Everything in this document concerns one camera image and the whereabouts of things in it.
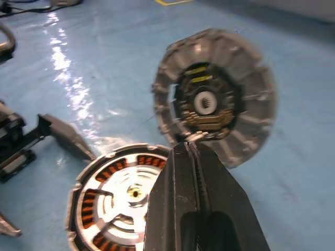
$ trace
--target blue floor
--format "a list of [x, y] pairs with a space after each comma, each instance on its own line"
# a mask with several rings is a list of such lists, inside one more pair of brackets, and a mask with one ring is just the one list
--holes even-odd
[[[0, 65], [0, 99], [26, 118], [27, 130], [38, 113], [72, 123], [96, 154], [130, 143], [167, 145], [149, 92], [166, 46], [209, 27], [241, 33], [272, 67], [280, 99], [268, 143], [232, 174], [272, 251], [334, 250], [335, 30], [243, 1], [222, 2], [85, 0], [55, 13], [2, 18], [18, 49]], [[0, 236], [1, 251], [70, 250], [68, 194], [85, 164], [53, 139], [35, 150], [38, 159], [0, 185], [0, 210], [24, 233]]]

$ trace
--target yellow floor marking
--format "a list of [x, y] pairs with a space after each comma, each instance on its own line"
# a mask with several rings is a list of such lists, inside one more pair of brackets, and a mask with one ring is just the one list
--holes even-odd
[[177, 2], [172, 2], [172, 3], [166, 3], [163, 0], [155, 0], [156, 3], [163, 5], [163, 6], [170, 6], [170, 5], [175, 5], [175, 4], [185, 4], [185, 3], [189, 3], [192, 2], [193, 0], [181, 0], [181, 1], [177, 1]]

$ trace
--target yellow label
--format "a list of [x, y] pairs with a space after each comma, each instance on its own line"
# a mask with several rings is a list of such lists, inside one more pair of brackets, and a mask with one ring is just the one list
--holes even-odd
[[199, 72], [204, 72], [205, 70], [207, 70], [208, 68], [207, 67], [199, 67], [197, 69], [193, 69], [193, 70], [190, 70], [190, 71], [187, 71], [185, 72], [187, 75], [191, 75], [191, 74], [195, 74], [195, 73], [199, 73]]
[[202, 82], [206, 80], [210, 80], [213, 76], [204, 76], [204, 77], [195, 77], [192, 79], [192, 83]]

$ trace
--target yellow sticker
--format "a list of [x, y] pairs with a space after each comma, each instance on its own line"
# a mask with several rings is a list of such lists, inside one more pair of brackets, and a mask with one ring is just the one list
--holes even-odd
[[192, 83], [197, 83], [197, 82], [210, 80], [210, 79], [212, 79], [212, 77], [213, 76], [195, 77], [194, 79], [192, 79]]
[[189, 2], [192, 2], [192, 1], [193, 0], [181, 0], [181, 1], [167, 3], [163, 0], [155, 0], [156, 3], [158, 3], [160, 5], [163, 5], [163, 6], [170, 6], [170, 5], [175, 5], [175, 4], [186, 4], [186, 3], [189, 3]]
[[199, 73], [199, 72], [204, 72], [205, 70], [207, 70], [208, 68], [207, 67], [199, 67], [197, 69], [194, 69], [194, 70], [190, 70], [190, 71], [187, 71], [185, 72], [187, 75], [191, 75], [191, 74], [195, 74], [195, 73]]

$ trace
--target metal disc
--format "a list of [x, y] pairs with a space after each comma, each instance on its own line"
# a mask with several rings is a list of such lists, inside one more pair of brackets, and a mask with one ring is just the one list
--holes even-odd
[[83, 170], [70, 195], [73, 250], [143, 250], [149, 193], [168, 153], [163, 146], [130, 145]]
[[160, 132], [172, 145], [203, 141], [228, 168], [250, 159], [276, 114], [275, 84], [261, 61], [251, 44], [224, 30], [170, 45], [152, 85]]

